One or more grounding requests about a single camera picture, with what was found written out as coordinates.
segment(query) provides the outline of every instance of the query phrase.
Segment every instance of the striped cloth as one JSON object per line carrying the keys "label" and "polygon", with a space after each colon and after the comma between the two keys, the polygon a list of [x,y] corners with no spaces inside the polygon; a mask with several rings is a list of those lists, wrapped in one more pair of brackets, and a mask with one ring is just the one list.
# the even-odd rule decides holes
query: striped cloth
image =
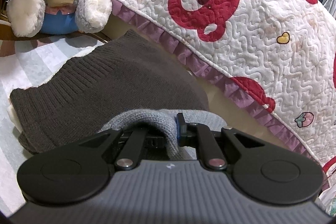
{"label": "striped cloth", "polygon": [[39,86],[54,75],[71,57],[87,54],[103,43],[86,35],[53,36],[31,41],[1,41],[6,49],[0,57],[0,211],[11,215],[24,204],[16,182],[19,166],[30,156],[17,138],[18,130],[9,119],[9,95],[15,88]]}

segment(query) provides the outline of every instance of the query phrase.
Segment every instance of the stuffed bunny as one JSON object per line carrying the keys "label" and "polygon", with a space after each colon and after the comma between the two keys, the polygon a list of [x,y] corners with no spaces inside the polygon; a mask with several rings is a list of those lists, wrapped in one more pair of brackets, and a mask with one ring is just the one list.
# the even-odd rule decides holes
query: stuffed bunny
{"label": "stuffed bunny", "polygon": [[48,6],[49,0],[10,0],[7,16],[17,37],[38,32],[68,34],[94,33],[106,25],[112,11],[110,0],[74,0],[70,5]]}

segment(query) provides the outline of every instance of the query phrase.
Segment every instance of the plush foot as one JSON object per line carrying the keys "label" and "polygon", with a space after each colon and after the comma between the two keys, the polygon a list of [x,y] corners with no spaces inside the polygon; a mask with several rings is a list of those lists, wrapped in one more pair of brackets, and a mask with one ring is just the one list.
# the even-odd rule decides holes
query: plush foot
{"label": "plush foot", "polygon": [[16,37],[33,37],[42,27],[44,0],[10,0],[7,16]]}
{"label": "plush foot", "polygon": [[86,33],[100,32],[109,20],[111,12],[111,0],[80,1],[76,10],[79,30]]}

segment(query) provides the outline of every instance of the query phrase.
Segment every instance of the metal screw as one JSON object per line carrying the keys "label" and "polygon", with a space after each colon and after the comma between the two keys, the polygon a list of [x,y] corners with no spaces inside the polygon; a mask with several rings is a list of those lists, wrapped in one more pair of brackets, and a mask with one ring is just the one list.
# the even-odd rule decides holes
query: metal screw
{"label": "metal screw", "polygon": [[133,165],[133,161],[130,159],[120,159],[117,160],[116,164],[120,167],[130,167]]}
{"label": "metal screw", "polygon": [[213,167],[223,167],[225,165],[225,161],[222,159],[211,159],[209,160],[209,165]]}

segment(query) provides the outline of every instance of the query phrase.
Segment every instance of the beige bed sheet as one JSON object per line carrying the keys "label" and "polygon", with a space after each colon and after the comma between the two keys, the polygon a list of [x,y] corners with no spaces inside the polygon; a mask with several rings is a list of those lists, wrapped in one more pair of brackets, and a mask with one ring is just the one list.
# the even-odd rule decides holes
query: beige bed sheet
{"label": "beige bed sheet", "polygon": [[[134,27],[123,22],[116,16],[111,15],[102,33],[111,39],[116,39],[125,34],[131,28]],[[140,33],[135,28],[134,30],[147,40],[151,41],[151,39],[146,35]],[[275,137],[266,127],[261,126],[245,110],[240,109],[231,100],[224,97],[219,88],[211,85],[204,79],[197,78],[197,81],[203,87],[208,96],[210,111],[221,116],[229,126],[280,147],[287,148],[287,146]]]}

